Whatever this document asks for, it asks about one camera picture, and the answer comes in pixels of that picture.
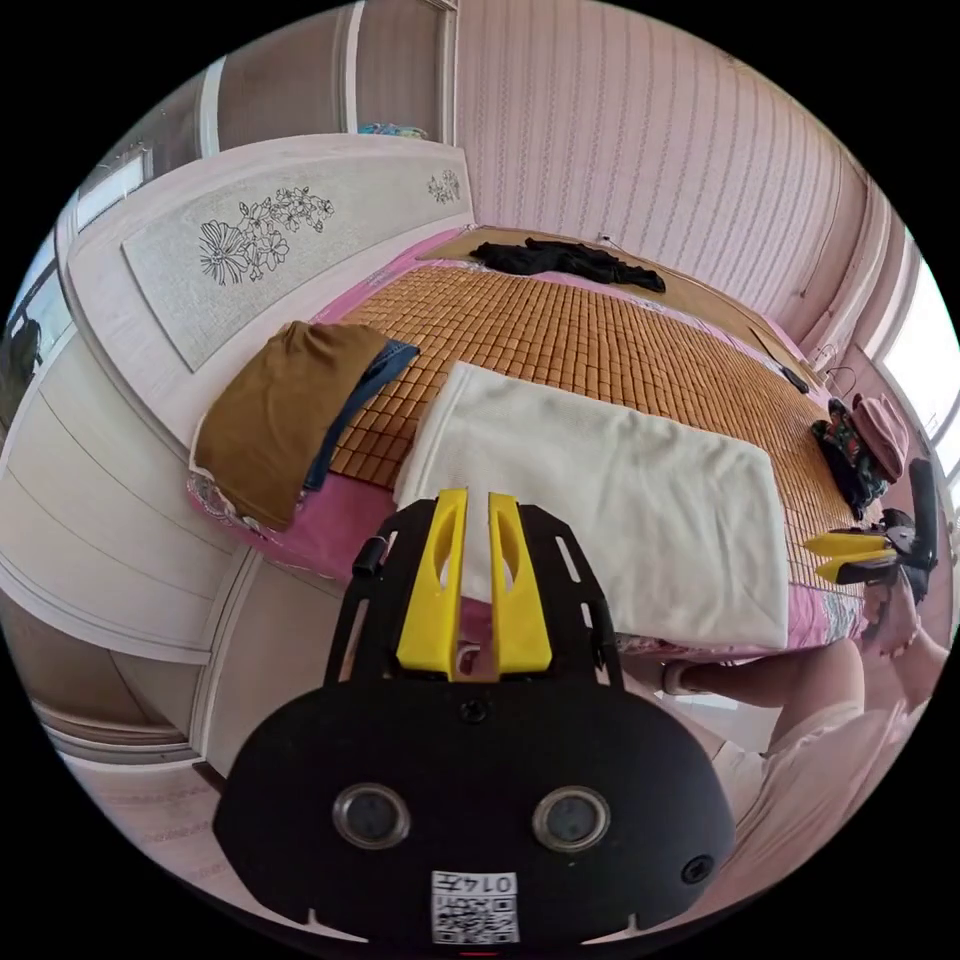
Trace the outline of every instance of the blue jeans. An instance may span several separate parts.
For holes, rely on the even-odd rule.
[[[347,425],[356,416],[357,411],[391,380],[396,380],[419,352],[419,347],[400,340],[389,340],[370,361],[370,365],[363,371],[363,376],[353,388],[353,393],[347,398],[339,416],[330,425],[327,435],[323,438],[323,446],[310,464],[307,479],[303,482],[305,490],[319,490],[323,486],[327,471],[330,469],[330,461],[333,459],[333,451],[336,450],[343,431],[347,429]]]

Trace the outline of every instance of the black border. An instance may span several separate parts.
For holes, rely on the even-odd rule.
[[[58,210],[140,115],[223,53],[329,6],[166,4],[143,8],[136,21],[85,6],[18,8],[2,67],[12,178],[4,194],[13,246],[4,258],[7,309]],[[945,23],[911,7],[888,14],[846,13],[837,4],[638,6],[749,63],[811,109],[890,197],[948,305],[957,302],[948,259],[956,223],[948,145],[956,53]],[[946,239],[938,242],[941,233]],[[251,945],[260,955],[294,955],[256,934],[259,943],[251,943],[245,927],[209,910],[122,840],[57,759],[5,645],[2,666],[14,752],[5,777],[5,860],[16,905],[10,927],[38,946],[89,945],[107,955]],[[835,944],[841,931],[870,950],[898,934],[922,931],[932,941],[946,933],[951,918],[938,910],[936,893],[953,880],[945,771],[955,750],[947,688],[956,674],[948,663],[916,736],[832,843],[758,902],[666,955],[692,956],[704,946],[811,951]],[[595,955],[635,956],[642,946],[628,941]]]

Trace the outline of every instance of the bamboo mat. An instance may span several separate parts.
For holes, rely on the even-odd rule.
[[[342,322],[367,324],[421,352],[354,418],[334,455],[335,473],[391,489],[445,369],[463,360],[766,450],[784,506],[790,581],[859,595],[858,587],[822,580],[802,547],[852,522],[810,433],[823,411],[718,338],[579,287],[429,266],[404,274]]]
[[[527,237],[533,237],[535,240],[562,240],[565,243],[583,243],[582,240],[559,237],[550,233],[539,233],[536,230],[478,227],[475,230],[465,230],[447,243],[420,254],[417,259],[477,262],[475,257],[470,256],[470,251],[476,250],[481,243],[506,243],[522,246]],[[610,286],[652,300],[654,303],[662,303],[665,307],[680,310],[682,313],[688,313],[705,323],[719,327],[729,333],[730,336],[736,337],[754,348],[757,346],[757,341],[754,339],[755,332],[779,363],[789,367],[794,373],[806,380],[811,387],[821,386],[810,367],[801,363],[784,346],[776,331],[759,313],[755,313],[743,304],[737,303],[719,290],[714,290],[713,287],[708,287],[706,284],[700,283],[699,280],[694,280],[693,277],[676,273],[659,263],[653,263],[651,260],[641,260],[639,257],[634,257],[616,247],[603,246],[598,243],[585,243],[584,246],[595,250],[604,250],[624,263],[630,264],[630,266],[656,270],[663,277],[667,289],[664,293],[654,293],[653,290],[647,290],[645,287],[638,287],[632,283],[612,283]]]

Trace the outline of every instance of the headboard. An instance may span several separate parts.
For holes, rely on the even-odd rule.
[[[283,323],[309,319],[407,247],[472,220],[459,148],[290,137],[146,184],[77,237],[67,270],[126,386],[189,446]]]

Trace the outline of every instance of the window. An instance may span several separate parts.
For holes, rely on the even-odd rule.
[[[960,343],[926,262],[903,327],[881,358],[916,414],[943,474],[960,470]]]
[[[77,229],[82,230],[93,222],[104,210],[119,203],[128,193],[142,186],[147,177],[149,153],[137,153],[112,173],[82,193],[77,202]]]
[[[960,476],[957,467],[960,465],[960,417],[954,417],[947,429],[937,440],[934,447],[940,458],[940,466],[946,476]]]
[[[71,323],[56,262],[47,260],[48,255],[41,247],[34,258],[27,271],[27,280],[33,279],[21,290],[0,339],[0,433],[4,438],[33,375]]]

